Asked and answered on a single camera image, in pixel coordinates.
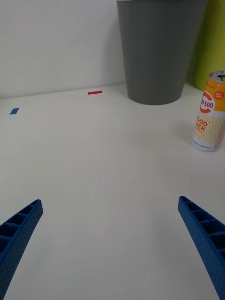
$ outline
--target yellow-green object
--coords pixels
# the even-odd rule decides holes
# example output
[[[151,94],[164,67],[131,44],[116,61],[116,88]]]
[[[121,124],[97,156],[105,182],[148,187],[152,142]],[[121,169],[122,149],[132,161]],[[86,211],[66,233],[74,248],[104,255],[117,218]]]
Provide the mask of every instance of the yellow-green object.
[[[196,51],[195,86],[204,91],[210,72],[225,69],[225,0],[209,0]]]

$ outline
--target can lid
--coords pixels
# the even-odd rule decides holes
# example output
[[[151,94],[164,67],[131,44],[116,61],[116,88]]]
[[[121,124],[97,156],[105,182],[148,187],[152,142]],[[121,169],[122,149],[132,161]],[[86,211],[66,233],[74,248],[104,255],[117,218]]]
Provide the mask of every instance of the can lid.
[[[210,79],[218,83],[225,83],[225,70],[211,72]]]

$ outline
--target red tape strip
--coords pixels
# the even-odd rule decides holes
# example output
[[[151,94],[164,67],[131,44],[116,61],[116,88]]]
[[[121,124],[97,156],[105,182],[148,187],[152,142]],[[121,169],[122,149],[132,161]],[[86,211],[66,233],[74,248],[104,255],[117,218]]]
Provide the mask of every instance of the red tape strip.
[[[88,95],[94,95],[94,94],[102,94],[102,90],[97,90],[95,92],[88,92]]]

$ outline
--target gray plastic bin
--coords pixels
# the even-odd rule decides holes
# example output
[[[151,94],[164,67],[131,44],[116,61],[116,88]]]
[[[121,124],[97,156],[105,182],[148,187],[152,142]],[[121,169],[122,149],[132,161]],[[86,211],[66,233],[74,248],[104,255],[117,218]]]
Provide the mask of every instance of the gray plastic bin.
[[[117,1],[128,96],[180,98],[208,0]]]

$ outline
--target orange can label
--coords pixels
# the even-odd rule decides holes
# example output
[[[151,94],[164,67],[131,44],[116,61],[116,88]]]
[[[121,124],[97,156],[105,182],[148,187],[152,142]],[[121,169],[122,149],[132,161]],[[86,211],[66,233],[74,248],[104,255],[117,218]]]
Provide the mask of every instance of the orange can label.
[[[209,79],[195,124],[193,143],[203,151],[217,150],[225,134],[225,83]]]

